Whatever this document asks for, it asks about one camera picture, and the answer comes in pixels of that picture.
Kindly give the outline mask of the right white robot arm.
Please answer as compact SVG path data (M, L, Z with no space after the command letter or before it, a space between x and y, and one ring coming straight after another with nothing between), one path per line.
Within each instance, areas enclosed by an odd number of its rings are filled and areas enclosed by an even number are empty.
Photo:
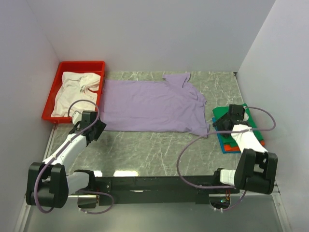
M237 143L241 157L235 170L218 169L212 188L218 193L229 186L237 189L271 194L277 171L278 157L267 151L256 138L255 128L245 119L245 107L231 104L227 113L213 123L224 137L232 137Z

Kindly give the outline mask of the lavender t shirt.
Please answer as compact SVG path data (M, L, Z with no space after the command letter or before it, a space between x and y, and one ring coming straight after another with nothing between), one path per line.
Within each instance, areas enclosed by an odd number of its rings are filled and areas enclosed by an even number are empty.
M107 131L188 132L203 136L206 99L191 74L165 74L163 81L105 80L100 119Z

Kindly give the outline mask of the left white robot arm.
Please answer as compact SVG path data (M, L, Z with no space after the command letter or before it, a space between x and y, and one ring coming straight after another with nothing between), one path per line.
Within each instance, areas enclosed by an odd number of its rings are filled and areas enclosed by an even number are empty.
M68 175L66 169L92 141L98 140L105 127L96 111L83 111L65 142L43 162L30 165L26 203L49 213L54 208L62 208L68 196L80 190L93 193L97 187L93 171L76 170Z

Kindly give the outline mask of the orange t shirt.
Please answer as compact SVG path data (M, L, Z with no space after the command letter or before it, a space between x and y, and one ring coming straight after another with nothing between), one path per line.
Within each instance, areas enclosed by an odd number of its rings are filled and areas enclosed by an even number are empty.
M262 146L265 146L265 141L260 141L260 144L261 144ZM224 150L225 150L225 151L239 151L239 147L238 147L238 146L232 147L232 146L229 145L229 144L224 144Z

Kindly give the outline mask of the green t shirt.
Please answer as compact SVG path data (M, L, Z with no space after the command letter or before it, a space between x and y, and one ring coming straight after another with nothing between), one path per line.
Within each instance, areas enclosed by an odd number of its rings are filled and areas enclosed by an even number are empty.
M226 114L228 112L228 106L222 106L222 107L216 107L212 110L213 112L213 115L214 115L214 118L216 120L218 120L220 117L222 117L224 114ZM249 109L246 109L245 110L246 114L248 115L248 123L250 124L251 127L253 128L256 128L256 124L251 116L251 112ZM258 141L263 141L264 138L263 136L261 135L260 131L253 131L254 132L254 135L256 136L256 138L258 139ZM219 135L219 138L222 140L223 144L224 145L230 145L230 147L236 147L237 146L237 143L236 141L231 137L229 136L228 138L227 137L223 137L222 135Z

